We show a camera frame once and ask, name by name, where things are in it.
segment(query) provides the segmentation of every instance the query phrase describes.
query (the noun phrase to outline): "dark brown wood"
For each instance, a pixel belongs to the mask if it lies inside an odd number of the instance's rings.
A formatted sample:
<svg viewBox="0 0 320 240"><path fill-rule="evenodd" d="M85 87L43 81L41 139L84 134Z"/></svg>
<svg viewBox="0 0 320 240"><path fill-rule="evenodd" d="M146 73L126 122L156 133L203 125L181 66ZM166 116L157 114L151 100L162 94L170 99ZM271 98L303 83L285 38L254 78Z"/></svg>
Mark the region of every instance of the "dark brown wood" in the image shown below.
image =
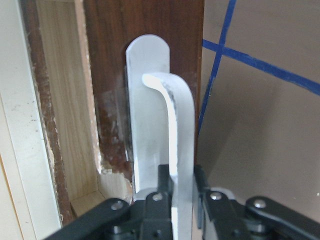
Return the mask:
<svg viewBox="0 0 320 240"><path fill-rule="evenodd" d="M170 71L181 76L193 94L196 123L203 36L203 0L85 0L93 94L100 148L113 170L131 178L126 161L123 119L117 110L125 88L125 51L144 34L155 34L170 46Z"/></svg>
<svg viewBox="0 0 320 240"><path fill-rule="evenodd" d="M64 173L64 164L61 157L60 146L58 143L58 133L55 122L55 112L51 101L50 84L48 70L45 61L43 42L39 28L39 19L37 13L36 1L21 0L20 1L24 27L26 31L29 56L32 62L34 87L36 89L36 97L40 109L40 118L42 122L45 143L50 161L54 161L51 166L51 174L56 190L56 198L63 225L73 220L70 201L66 187L66 178Z"/></svg>

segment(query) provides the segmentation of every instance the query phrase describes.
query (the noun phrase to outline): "silver screw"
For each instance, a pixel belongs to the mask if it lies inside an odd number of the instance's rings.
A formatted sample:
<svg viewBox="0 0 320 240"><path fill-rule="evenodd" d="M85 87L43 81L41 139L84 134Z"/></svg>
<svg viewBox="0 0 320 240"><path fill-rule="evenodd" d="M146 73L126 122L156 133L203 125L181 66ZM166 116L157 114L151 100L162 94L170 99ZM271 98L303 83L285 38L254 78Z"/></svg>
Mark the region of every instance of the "silver screw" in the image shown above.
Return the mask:
<svg viewBox="0 0 320 240"><path fill-rule="evenodd" d="M161 192L159 192L159 193L157 193L157 194L155 194L155 195L152 196L152 199L153 199L154 201L161 201L163 198L164 198L164 197L162 196L162 193L161 193Z"/></svg>
<svg viewBox="0 0 320 240"><path fill-rule="evenodd" d="M253 205L258 209L264 209L267 206L266 202L262 199L255 200Z"/></svg>
<svg viewBox="0 0 320 240"><path fill-rule="evenodd" d="M220 200L222 198L222 195L220 192L214 191L210 194L210 198L212 200Z"/></svg>
<svg viewBox="0 0 320 240"><path fill-rule="evenodd" d="M122 203L122 201L117 201L116 203L111 205L111 209L112 210L119 210L119 209L122 209L123 206L124 206L124 204Z"/></svg>

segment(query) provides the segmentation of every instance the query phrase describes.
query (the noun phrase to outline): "bolt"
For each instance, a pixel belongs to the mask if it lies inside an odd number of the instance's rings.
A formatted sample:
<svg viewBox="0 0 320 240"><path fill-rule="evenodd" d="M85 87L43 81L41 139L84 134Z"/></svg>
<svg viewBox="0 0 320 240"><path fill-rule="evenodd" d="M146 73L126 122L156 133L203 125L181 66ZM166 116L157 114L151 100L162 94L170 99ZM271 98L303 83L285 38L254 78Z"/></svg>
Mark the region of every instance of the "bolt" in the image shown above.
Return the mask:
<svg viewBox="0 0 320 240"><path fill-rule="evenodd" d="M264 209L267 206L266 202L262 199L256 199L253 205L258 209Z"/></svg>
<svg viewBox="0 0 320 240"><path fill-rule="evenodd" d="M211 194L210 194L210 198L212 200L220 200L222 198L222 195L220 192L217 192L217 191L213 191Z"/></svg>
<svg viewBox="0 0 320 240"><path fill-rule="evenodd" d="M111 205L111 209L112 210L119 210L119 209L122 209L123 206L124 206L124 204L122 203L122 201L117 201Z"/></svg>
<svg viewBox="0 0 320 240"><path fill-rule="evenodd" d="M162 193L159 192L159 193L153 195L153 196L152 196L152 199L153 199L154 201L161 201L161 200L163 199Z"/></svg>

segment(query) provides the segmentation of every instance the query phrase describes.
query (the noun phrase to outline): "screw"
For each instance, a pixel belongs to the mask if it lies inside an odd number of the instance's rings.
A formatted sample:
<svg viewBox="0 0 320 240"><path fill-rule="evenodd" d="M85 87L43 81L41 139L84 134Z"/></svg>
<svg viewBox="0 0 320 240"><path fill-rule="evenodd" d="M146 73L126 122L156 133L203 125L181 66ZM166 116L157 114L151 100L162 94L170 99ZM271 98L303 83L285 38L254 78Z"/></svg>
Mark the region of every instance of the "screw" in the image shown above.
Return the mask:
<svg viewBox="0 0 320 240"><path fill-rule="evenodd" d="M220 200L222 198L222 195L220 192L217 192L217 191L213 191L211 194L210 194L210 198L212 200Z"/></svg>
<svg viewBox="0 0 320 240"><path fill-rule="evenodd" d="M153 196L152 196L152 199L153 199L154 201L161 201L161 200L163 199L162 193L159 192L159 193L153 195Z"/></svg>
<svg viewBox="0 0 320 240"><path fill-rule="evenodd" d="M119 209L122 209L123 206L124 206L124 204L122 203L122 201L117 201L111 205L111 209L112 210L119 210Z"/></svg>
<svg viewBox="0 0 320 240"><path fill-rule="evenodd" d="M256 199L253 205L258 209L264 209L267 206L266 202L262 199Z"/></svg>

